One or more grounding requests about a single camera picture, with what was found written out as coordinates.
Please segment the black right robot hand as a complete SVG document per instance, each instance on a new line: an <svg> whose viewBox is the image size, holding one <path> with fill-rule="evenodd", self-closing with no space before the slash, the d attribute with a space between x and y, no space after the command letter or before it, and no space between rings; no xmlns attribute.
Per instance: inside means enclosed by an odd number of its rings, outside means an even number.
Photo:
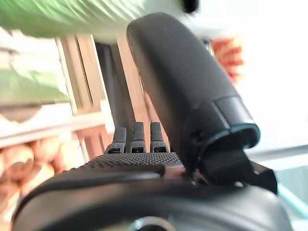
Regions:
<svg viewBox="0 0 308 231"><path fill-rule="evenodd" d="M23 199L14 231L290 231L260 130L219 63L177 19L129 24L141 81L172 151L114 148Z"/></svg>

